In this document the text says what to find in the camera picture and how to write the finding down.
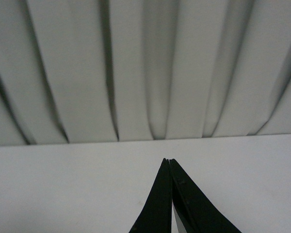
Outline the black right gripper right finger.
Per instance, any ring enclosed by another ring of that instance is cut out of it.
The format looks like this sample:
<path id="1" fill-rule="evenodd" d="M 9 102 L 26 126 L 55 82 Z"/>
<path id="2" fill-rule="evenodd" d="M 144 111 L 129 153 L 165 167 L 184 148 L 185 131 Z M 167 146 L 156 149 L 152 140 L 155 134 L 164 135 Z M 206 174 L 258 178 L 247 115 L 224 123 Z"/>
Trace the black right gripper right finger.
<path id="1" fill-rule="evenodd" d="M 206 197 L 180 164 L 169 161 L 173 178 L 173 204 L 188 233 L 239 233 Z"/>

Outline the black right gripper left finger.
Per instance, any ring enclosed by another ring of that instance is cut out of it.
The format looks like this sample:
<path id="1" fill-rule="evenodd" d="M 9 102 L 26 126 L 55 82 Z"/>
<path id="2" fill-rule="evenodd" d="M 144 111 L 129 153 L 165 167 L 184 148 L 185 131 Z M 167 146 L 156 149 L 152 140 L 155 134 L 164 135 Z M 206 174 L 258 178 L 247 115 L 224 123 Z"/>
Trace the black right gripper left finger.
<path id="1" fill-rule="evenodd" d="M 172 229 L 172 177 L 163 159 L 145 205 L 131 233 L 170 233 Z"/>

